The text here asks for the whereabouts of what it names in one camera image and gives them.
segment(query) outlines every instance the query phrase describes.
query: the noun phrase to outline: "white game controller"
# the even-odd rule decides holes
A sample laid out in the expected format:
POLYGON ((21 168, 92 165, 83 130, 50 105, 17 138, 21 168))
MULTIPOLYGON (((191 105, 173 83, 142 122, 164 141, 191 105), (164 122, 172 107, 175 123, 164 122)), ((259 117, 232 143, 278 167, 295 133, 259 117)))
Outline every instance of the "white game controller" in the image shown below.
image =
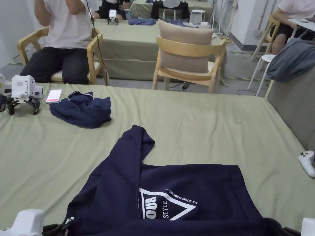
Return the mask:
POLYGON ((315 178, 315 169, 313 167, 314 152, 313 151, 302 152, 299 156, 299 161, 303 166, 304 170, 306 171, 306 173, 310 177, 315 178))

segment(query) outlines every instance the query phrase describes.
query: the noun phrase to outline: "man's arm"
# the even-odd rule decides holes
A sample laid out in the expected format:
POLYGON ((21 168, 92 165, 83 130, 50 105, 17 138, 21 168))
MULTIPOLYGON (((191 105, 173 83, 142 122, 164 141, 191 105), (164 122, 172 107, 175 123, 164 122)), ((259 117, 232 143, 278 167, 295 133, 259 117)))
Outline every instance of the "man's arm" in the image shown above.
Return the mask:
POLYGON ((288 15, 280 8, 278 8, 277 11, 273 13, 272 17, 277 21, 280 21, 282 24, 290 26, 292 29, 296 27, 296 24, 290 22, 288 20, 288 15))
POLYGON ((81 0, 66 0, 70 14, 78 15, 81 12, 86 12, 84 3, 81 0))
POLYGON ((34 12, 37 20, 42 26, 50 25, 51 15, 46 8, 44 0, 35 0, 34 12))

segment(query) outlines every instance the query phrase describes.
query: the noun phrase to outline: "white t-shirt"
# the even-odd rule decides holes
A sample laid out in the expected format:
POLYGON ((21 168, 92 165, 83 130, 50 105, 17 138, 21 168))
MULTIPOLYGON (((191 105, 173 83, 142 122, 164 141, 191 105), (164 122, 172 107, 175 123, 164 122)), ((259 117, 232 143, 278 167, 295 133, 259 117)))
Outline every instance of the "white t-shirt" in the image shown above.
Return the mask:
POLYGON ((71 15, 66 0, 44 0, 51 14, 47 47, 86 48, 91 42, 92 26, 86 0, 86 12, 71 15))
POLYGON ((293 19, 312 18, 315 15, 315 0, 282 0, 278 7, 293 19))

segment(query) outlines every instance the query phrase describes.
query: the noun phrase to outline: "gray fabric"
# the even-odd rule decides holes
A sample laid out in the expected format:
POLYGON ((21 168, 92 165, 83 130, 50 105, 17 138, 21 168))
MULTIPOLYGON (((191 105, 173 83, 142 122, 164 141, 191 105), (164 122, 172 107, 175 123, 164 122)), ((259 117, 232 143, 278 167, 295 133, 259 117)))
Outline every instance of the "gray fabric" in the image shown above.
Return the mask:
POLYGON ((306 150, 315 150, 315 67, 288 83, 273 82, 268 101, 306 150))
POLYGON ((315 46, 293 38, 271 61, 268 76, 275 81, 288 82, 315 66, 315 46))

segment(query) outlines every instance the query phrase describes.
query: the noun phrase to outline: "folded navy cloth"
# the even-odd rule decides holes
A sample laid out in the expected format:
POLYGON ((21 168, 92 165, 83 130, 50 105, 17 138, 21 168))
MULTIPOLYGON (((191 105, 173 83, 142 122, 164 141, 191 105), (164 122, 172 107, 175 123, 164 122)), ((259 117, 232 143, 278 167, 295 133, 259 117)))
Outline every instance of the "folded navy cloth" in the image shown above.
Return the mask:
POLYGON ((167 19, 166 22, 170 23, 170 24, 173 24, 173 25, 178 25, 178 26, 181 26, 181 27, 189 27, 187 25, 184 25, 184 23, 181 20, 167 19))
POLYGON ((85 128, 98 128, 111 120, 110 98, 93 98, 93 92, 75 91, 59 103, 49 105, 53 116, 85 128))
POLYGON ((129 20, 130 25, 155 25, 157 21, 155 19, 132 19, 129 20))

